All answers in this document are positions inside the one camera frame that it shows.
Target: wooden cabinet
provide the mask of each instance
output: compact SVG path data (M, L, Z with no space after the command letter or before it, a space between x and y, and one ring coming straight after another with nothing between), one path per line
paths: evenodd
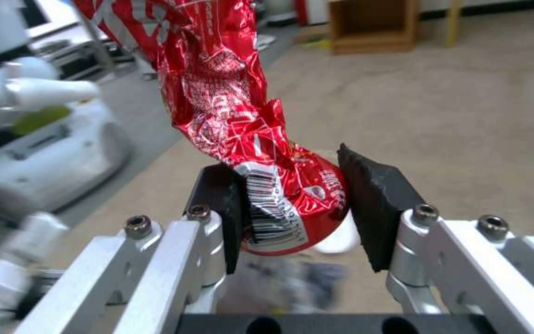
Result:
M409 51L415 44L417 0L331 0L334 54Z

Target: screw head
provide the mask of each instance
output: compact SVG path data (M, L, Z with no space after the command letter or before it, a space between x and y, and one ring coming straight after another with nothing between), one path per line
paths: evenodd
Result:
M125 234L133 239L147 237L152 231L152 222L148 216L140 214L127 219L125 222Z
M192 205L187 210L187 219L206 223L211 219L211 209L206 204Z
M436 207L423 203L413 208L413 221L423 225L430 226L438 220L439 212Z
M504 219L486 214L477 220L477 230L491 241L502 241L510 230L510 226Z

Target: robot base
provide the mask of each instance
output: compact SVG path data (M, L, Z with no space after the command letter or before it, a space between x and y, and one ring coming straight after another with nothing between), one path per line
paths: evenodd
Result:
M20 219L53 211L87 192L127 160L125 130L100 99L0 148L0 211Z

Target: red candy wrapper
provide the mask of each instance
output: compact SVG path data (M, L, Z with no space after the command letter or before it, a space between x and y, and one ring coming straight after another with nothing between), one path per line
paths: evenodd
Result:
M75 3L113 40L147 57L172 126L246 177L252 228L243 249L289 254L339 226L348 210L343 177L288 140L281 102L267 100L250 0Z

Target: white mobile robot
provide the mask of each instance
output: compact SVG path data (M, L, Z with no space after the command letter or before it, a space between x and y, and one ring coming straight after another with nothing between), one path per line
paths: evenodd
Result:
M0 1L0 129L25 113L61 105L68 116L0 146L0 212L53 211L127 160L130 144L91 82L62 82L32 57L19 12Z

